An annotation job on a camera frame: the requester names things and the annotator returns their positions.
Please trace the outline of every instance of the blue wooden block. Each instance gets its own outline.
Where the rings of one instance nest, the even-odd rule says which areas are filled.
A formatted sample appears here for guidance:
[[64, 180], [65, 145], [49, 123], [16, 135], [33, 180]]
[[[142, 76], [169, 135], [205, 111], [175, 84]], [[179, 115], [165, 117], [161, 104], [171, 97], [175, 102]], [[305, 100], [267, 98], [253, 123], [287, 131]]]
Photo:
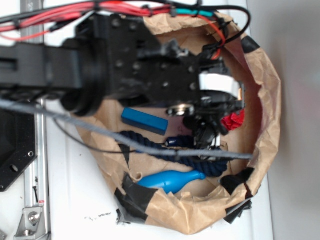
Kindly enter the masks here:
[[159, 135], [165, 135], [168, 128], [168, 120], [128, 107], [123, 110], [121, 118], [125, 124]]

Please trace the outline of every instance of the gray wall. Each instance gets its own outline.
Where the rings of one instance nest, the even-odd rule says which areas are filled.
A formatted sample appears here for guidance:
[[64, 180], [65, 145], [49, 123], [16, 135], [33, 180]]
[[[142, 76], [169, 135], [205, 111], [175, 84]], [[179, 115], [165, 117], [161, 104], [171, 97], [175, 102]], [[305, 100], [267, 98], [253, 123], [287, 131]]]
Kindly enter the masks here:
[[251, 35], [282, 84], [279, 154], [268, 173], [275, 240], [320, 235], [320, 1], [247, 0]]

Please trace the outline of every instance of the black mounting plate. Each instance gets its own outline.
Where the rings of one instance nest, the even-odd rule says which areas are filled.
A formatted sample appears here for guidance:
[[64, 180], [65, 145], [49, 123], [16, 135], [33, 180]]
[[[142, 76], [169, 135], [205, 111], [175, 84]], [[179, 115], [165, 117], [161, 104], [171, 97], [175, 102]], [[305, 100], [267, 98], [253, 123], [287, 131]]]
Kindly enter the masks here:
[[0, 110], [0, 192], [37, 157], [35, 116]]

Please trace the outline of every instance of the teal wire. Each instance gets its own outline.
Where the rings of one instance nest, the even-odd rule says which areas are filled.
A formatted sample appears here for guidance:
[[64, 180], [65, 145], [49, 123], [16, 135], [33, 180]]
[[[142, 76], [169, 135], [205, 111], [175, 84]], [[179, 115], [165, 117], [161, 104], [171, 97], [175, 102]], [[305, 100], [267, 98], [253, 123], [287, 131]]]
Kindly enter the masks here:
[[214, 13], [213, 12], [210, 12], [210, 11], [198, 11], [198, 10], [190, 10], [190, 9], [184, 9], [184, 8], [178, 8], [176, 10], [176, 13], [177, 14], [181, 14], [181, 15], [202, 15], [204, 17], [207, 17], [207, 18], [211, 18]]

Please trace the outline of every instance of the cardboard container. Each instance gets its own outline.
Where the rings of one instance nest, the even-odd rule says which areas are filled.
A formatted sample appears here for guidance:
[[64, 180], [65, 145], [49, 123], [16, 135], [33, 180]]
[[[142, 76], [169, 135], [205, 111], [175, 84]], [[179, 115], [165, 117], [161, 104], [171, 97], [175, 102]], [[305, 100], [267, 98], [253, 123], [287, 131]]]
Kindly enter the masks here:
[[[226, 22], [232, 19], [221, 15]], [[146, 26], [161, 42], [177, 39], [182, 48], [194, 54], [202, 46], [219, 41], [214, 30], [201, 19], [161, 14], [145, 19]], [[239, 32], [232, 21], [229, 35]], [[143, 223], [179, 231], [198, 233], [225, 218], [232, 222], [258, 193], [278, 152], [281, 116], [281, 81], [266, 53], [249, 36], [243, 34], [227, 44], [222, 51], [232, 76], [245, 85], [245, 119], [243, 125], [221, 140], [226, 150], [252, 153], [251, 161], [233, 160], [221, 177], [207, 177], [189, 183], [180, 192], [166, 194], [163, 189], [148, 189], [136, 184], [143, 176], [165, 170], [188, 172], [190, 167], [167, 162], [147, 154], [107, 154], [92, 151], [105, 181], [119, 206], [123, 222]], [[183, 85], [183, 79], [177, 79]], [[134, 131], [155, 143], [167, 137], [190, 135], [181, 117], [168, 117], [165, 109], [136, 108], [145, 113], [169, 120], [165, 136], [122, 123], [123, 107], [115, 100], [105, 100], [93, 117], [84, 118], [114, 132]], [[121, 151], [113, 139], [78, 129], [83, 141], [110, 151]]]

